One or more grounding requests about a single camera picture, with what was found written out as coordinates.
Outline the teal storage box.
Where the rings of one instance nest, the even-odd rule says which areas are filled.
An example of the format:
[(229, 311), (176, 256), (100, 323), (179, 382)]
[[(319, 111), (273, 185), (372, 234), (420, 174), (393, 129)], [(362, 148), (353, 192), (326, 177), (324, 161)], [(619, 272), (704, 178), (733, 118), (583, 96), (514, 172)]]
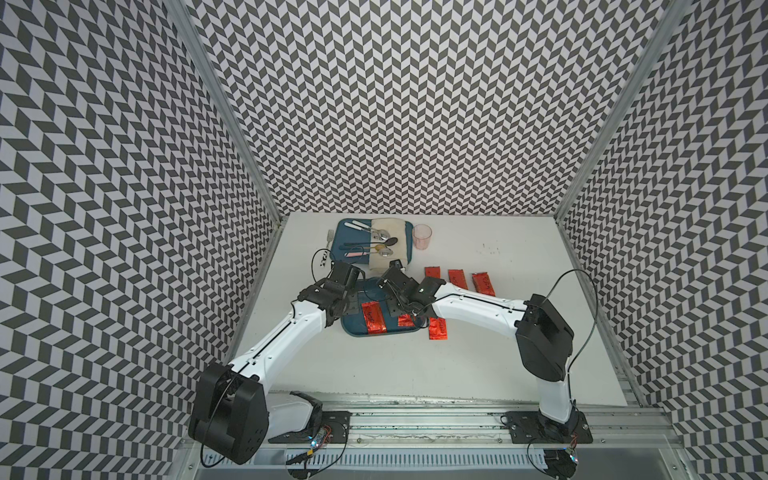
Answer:
[(356, 338), (417, 332), (414, 318), (399, 307), (396, 300), (378, 286), (378, 277), (359, 281), (351, 296), (347, 313), (341, 318), (343, 330)]

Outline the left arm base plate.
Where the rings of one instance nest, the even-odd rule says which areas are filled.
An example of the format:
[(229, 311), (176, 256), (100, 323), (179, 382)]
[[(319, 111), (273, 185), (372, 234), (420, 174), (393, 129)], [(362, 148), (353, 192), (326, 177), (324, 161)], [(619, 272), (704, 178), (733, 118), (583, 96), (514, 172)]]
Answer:
[(328, 442), (330, 444), (344, 444), (348, 439), (352, 413), (350, 411), (323, 411), (320, 417), (311, 419), (308, 426), (300, 431), (288, 432), (270, 438), (270, 444), (288, 444), (308, 446), (321, 427), (331, 430)]

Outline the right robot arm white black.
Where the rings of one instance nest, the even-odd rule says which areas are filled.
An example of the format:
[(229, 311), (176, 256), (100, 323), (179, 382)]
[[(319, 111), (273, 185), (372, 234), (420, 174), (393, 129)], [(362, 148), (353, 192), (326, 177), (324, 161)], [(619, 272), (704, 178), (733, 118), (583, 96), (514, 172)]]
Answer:
[(515, 340), (523, 367), (537, 380), (537, 420), (550, 437), (577, 429), (578, 414), (568, 384), (574, 331), (546, 296), (509, 300), (472, 292), (442, 279), (418, 282), (392, 261), (377, 286), (418, 325), (431, 318), (457, 320)]

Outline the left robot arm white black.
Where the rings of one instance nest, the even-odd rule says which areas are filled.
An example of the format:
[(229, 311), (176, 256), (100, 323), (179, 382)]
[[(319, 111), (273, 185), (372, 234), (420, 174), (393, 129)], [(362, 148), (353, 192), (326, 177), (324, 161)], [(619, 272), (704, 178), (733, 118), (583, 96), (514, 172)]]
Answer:
[(240, 465), (266, 440), (297, 434), (312, 441), (322, 430), (322, 402), (270, 390), (303, 346), (346, 314), (363, 275), (352, 264), (333, 262), (330, 273), (301, 290), (285, 318), (256, 345), (227, 363), (209, 364), (197, 381), (189, 436)]

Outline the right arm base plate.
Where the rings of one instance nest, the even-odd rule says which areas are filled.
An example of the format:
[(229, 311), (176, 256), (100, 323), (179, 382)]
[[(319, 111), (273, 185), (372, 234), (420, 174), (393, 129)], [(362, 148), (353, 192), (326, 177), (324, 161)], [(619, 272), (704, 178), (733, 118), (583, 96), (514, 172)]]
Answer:
[(558, 423), (539, 411), (508, 411), (501, 422), (514, 444), (552, 443), (569, 445), (592, 444), (594, 438), (586, 416), (578, 409), (571, 412), (565, 423)]

